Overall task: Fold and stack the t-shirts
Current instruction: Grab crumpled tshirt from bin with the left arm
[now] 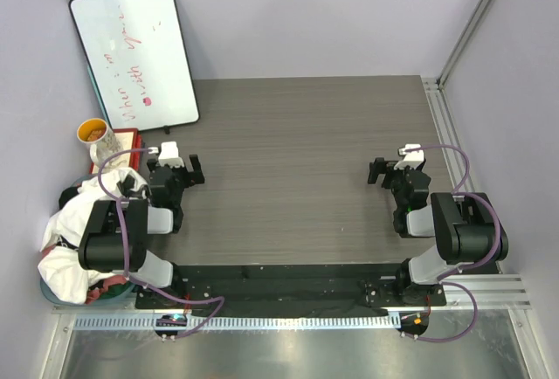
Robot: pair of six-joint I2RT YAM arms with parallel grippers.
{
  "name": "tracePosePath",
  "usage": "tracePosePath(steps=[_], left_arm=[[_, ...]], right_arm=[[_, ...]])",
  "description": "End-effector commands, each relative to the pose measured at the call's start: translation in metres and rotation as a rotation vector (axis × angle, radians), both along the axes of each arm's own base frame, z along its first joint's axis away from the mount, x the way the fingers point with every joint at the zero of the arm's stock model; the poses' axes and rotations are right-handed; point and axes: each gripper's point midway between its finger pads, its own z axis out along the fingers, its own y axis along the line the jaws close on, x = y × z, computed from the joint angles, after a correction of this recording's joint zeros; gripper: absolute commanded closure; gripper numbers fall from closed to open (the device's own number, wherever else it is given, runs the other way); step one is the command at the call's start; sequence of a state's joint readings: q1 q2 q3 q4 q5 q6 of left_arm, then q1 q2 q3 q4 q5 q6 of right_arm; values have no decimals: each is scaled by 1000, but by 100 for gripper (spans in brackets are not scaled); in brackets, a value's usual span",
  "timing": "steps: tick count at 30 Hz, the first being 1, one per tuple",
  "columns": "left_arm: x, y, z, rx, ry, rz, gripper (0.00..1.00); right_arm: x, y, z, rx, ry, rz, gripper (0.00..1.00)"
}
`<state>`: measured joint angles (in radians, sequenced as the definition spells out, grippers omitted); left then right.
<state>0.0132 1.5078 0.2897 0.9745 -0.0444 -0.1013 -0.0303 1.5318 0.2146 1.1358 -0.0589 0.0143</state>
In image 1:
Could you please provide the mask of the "white robot-print t-shirt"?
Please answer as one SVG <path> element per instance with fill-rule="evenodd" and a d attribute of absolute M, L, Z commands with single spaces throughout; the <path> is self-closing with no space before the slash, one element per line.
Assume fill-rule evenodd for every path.
<path fill-rule="evenodd" d="M 148 185 L 131 168 L 113 169 L 101 178 L 84 181 L 79 194 L 49 219 L 40 248 L 42 258 L 38 272 L 58 300 L 85 304 L 89 287 L 112 276 L 109 272 L 83 269 L 78 260 L 78 248 L 95 202 L 108 199 L 108 193 L 121 197 L 118 183 L 128 176 L 134 181 L 133 192 Z"/>

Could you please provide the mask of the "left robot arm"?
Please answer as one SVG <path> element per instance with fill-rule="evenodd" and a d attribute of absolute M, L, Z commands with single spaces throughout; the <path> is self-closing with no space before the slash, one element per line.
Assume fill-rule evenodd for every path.
<path fill-rule="evenodd" d="M 176 264 L 157 257 L 146 243 L 151 236 L 180 231 L 183 192 L 205 183 L 199 157 L 189 159 L 187 168 L 182 159 L 159 154 L 148 160 L 148 183 L 128 174 L 114 193 L 93 204 L 79 244 L 81 268 L 121 274 L 145 287 L 178 287 Z"/>

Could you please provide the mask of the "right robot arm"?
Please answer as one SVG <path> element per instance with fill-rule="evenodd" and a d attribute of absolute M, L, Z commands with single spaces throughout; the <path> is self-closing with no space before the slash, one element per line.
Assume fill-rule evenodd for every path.
<path fill-rule="evenodd" d="M 440 293 L 440 280 L 505 259 L 507 234 L 493 206 L 482 193 L 431 193 L 423 162 L 387 161 L 369 164 L 368 183 L 383 177 L 382 187 L 394 197 L 394 231 L 402 238 L 434 238 L 435 245 L 407 258 L 391 283 L 396 297 L 410 304 Z"/>

